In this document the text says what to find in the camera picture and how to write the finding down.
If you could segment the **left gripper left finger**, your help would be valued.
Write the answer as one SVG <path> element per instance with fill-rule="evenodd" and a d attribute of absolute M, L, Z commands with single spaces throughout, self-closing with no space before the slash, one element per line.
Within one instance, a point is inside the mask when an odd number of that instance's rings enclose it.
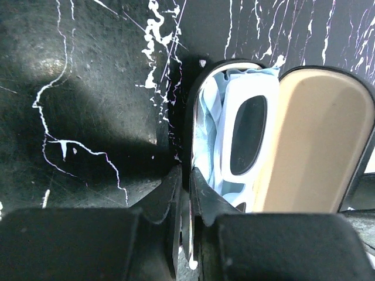
<path fill-rule="evenodd" d="M 129 208 L 28 208 L 1 221 L 2 280 L 175 280 L 182 168 Z"/>

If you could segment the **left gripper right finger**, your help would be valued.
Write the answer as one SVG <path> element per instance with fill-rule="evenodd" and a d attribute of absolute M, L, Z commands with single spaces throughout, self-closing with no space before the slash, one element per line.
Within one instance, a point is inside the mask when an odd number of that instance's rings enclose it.
<path fill-rule="evenodd" d="M 340 214 L 245 214 L 189 176 L 192 258 L 201 280 L 373 280 L 374 269 Z"/>

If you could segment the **light blue cleaning cloth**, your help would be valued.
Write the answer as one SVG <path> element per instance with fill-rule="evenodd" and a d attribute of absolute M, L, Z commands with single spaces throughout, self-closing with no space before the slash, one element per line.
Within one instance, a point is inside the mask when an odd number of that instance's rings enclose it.
<path fill-rule="evenodd" d="M 264 73 L 279 76 L 279 68 L 225 68 L 215 71 L 204 80 L 199 90 L 196 109 L 196 120 L 193 133 L 193 160 L 192 166 L 198 168 L 207 184 L 219 195 L 215 187 L 216 165 L 214 157 L 217 154 L 216 136 L 219 120 L 224 103 L 228 83 L 243 74 Z"/>

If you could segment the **black glasses case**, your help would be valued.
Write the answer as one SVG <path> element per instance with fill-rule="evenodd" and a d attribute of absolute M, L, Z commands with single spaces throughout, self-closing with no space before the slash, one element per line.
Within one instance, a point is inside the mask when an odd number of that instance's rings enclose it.
<path fill-rule="evenodd" d="M 204 80 L 225 68 L 272 68 L 245 59 L 204 68 L 186 108 L 183 188 L 190 193 L 197 99 Z M 346 205 L 374 148 L 374 87 L 337 67 L 279 72 L 268 155 L 253 185 L 249 213 L 335 213 Z"/>

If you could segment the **white frame sunglasses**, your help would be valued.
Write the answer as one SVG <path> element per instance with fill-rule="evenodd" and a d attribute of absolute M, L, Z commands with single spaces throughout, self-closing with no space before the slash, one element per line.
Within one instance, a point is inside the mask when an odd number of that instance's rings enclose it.
<path fill-rule="evenodd" d="M 253 185 L 268 155 L 278 94 L 278 78 L 264 73 L 243 74 L 226 87 L 216 136 L 215 187 L 245 213 L 253 209 Z"/>

